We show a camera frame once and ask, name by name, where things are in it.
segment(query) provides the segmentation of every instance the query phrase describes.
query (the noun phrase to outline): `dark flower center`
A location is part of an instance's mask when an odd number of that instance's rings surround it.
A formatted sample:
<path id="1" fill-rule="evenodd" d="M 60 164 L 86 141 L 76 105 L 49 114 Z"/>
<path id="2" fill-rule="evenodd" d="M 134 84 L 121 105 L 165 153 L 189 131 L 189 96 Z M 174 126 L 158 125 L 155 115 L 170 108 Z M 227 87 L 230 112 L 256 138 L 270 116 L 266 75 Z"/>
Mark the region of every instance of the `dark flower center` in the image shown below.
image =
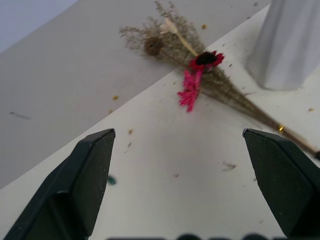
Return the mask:
<path id="1" fill-rule="evenodd" d="M 204 53 L 200 54 L 195 63 L 197 65 L 207 65 L 207 64 L 212 64 L 217 60 L 217 57 L 212 54 L 211 52 L 205 51 Z"/>

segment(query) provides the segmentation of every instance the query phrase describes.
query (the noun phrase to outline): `brown seed head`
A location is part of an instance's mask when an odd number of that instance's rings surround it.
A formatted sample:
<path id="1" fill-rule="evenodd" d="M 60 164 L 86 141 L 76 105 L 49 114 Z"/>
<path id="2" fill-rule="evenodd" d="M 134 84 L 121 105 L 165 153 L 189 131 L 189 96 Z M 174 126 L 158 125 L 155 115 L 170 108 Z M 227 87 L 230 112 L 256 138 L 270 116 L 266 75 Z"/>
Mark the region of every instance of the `brown seed head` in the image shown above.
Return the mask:
<path id="1" fill-rule="evenodd" d="M 144 42 L 144 51 L 146 54 L 156 57 L 159 55 L 163 46 L 161 38 L 151 36 Z"/>

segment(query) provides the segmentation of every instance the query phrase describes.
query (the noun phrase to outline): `red flower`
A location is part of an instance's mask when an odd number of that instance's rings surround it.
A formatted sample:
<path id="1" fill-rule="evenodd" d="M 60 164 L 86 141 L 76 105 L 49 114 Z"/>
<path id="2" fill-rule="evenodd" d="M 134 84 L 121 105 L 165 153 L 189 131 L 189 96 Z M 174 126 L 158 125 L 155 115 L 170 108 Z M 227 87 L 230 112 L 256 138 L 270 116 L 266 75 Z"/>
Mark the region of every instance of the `red flower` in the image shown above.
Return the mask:
<path id="1" fill-rule="evenodd" d="M 188 70 L 184 70 L 184 90 L 178 92 L 177 94 L 181 98 L 179 101 L 180 105 L 188 106 L 186 110 L 188 113 L 193 110 L 195 101 L 199 94 L 201 76 L 201 71 L 197 71 L 194 75 L 192 75 Z"/>
<path id="2" fill-rule="evenodd" d="M 210 68 L 218 66 L 222 63 L 225 58 L 222 53 L 217 54 L 217 51 L 208 52 L 205 51 L 200 55 L 196 56 L 193 60 L 190 61 L 189 67 L 194 71 L 204 71 L 209 70 Z"/>

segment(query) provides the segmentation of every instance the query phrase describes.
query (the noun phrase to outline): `white vase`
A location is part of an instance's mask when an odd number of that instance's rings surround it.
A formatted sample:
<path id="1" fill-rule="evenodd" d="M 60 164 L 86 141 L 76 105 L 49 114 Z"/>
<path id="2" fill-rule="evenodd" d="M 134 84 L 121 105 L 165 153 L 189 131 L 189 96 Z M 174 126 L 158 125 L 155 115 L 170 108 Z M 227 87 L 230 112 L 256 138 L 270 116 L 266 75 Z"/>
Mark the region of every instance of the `white vase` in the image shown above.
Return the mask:
<path id="1" fill-rule="evenodd" d="M 259 85 L 294 90 L 320 62 L 320 1 L 272 0 L 247 69 Z"/>

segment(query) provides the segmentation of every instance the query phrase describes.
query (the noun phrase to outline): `white table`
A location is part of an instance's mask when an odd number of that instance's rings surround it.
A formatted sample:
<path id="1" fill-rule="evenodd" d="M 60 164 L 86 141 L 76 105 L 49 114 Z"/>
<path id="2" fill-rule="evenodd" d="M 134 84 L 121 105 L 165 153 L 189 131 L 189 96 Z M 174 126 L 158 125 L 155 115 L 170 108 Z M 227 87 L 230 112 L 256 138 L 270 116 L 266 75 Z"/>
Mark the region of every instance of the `white table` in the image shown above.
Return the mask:
<path id="1" fill-rule="evenodd" d="M 248 96 L 251 100 L 312 143 L 320 143 L 320 68 L 303 89 L 291 92 L 258 88 L 244 68 L 266 12 L 263 9 L 209 49 L 224 52 L 222 67 L 243 92 L 256 92 Z M 203 239 L 240 239 L 251 232 L 269 238 L 283 236 L 253 181 L 242 137 L 243 128 L 269 129 L 204 96 L 198 98 L 192 113 L 186 113 L 176 95 L 182 80 L 178 72 L 171 72 L 1 189 L 0 238 L 75 144 L 108 128 L 116 131 L 109 173 L 118 183 L 107 186 L 90 240 L 176 239 L 183 233 Z M 236 168 L 223 171 L 224 162 L 236 164 Z"/>

